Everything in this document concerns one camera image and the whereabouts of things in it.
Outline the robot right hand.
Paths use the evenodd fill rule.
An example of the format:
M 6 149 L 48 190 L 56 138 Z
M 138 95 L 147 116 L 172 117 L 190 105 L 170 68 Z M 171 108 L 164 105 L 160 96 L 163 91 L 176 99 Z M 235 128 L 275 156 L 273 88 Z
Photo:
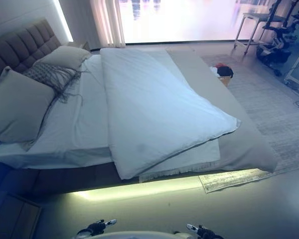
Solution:
M 196 227 L 194 225 L 187 224 L 186 227 L 192 232 L 195 232 L 198 235 L 198 239 L 223 239 L 222 236 L 215 234 L 215 232 L 203 227 L 202 225 Z

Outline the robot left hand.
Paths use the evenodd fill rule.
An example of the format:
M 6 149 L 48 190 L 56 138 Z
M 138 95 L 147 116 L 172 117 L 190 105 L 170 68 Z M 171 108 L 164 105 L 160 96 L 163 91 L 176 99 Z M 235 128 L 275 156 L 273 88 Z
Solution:
M 91 232 L 92 235 L 99 235 L 104 232 L 104 230 L 108 227 L 113 226 L 117 223 L 117 219 L 112 219 L 107 222 L 104 220 L 99 220 L 95 223 L 90 224 L 87 229 Z

